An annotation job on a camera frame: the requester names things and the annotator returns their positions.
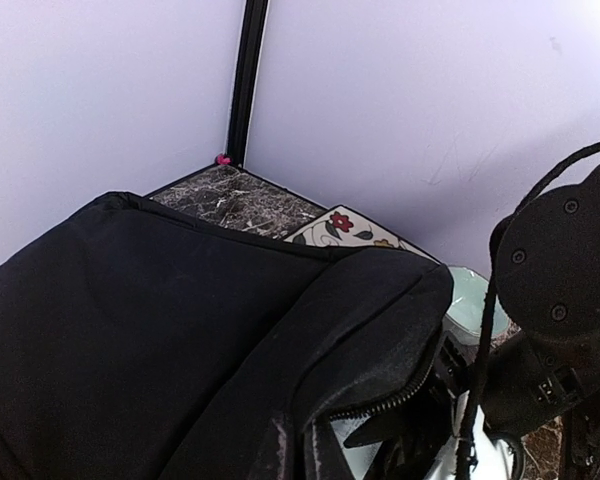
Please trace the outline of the black student backpack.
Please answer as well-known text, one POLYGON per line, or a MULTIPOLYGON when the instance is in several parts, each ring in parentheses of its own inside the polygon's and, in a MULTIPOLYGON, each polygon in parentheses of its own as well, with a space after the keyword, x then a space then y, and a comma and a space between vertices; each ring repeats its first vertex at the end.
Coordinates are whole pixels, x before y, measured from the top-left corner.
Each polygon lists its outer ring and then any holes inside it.
POLYGON ((452 291, 105 194, 0 265, 0 479, 347 479, 330 416, 420 383, 452 291))

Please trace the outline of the grey notebook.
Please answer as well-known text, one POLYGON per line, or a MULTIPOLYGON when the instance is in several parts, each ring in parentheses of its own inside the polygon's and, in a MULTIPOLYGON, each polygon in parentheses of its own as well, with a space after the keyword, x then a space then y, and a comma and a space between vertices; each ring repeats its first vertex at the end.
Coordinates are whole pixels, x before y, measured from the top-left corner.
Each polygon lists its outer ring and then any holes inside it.
MULTIPOLYGON (((384 414, 331 422, 346 479, 454 479, 468 394, 436 400, 420 392, 384 414)), ((488 432, 482 410, 472 427, 472 479, 520 479, 526 466, 518 437, 488 432)))

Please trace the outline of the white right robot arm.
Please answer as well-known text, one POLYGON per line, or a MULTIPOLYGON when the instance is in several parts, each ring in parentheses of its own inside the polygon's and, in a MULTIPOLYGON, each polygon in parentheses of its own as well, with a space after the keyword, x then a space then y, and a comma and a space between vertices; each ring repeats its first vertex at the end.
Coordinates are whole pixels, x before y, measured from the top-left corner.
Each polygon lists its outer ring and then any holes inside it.
POLYGON ((473 431, 520 438, 555 417, 565 431, 560 477, 600 479, 600 164, 577 184, 556 180, 600 153, 557 163, 494 228, 491 276, 456 475, 480 463, 473 431))

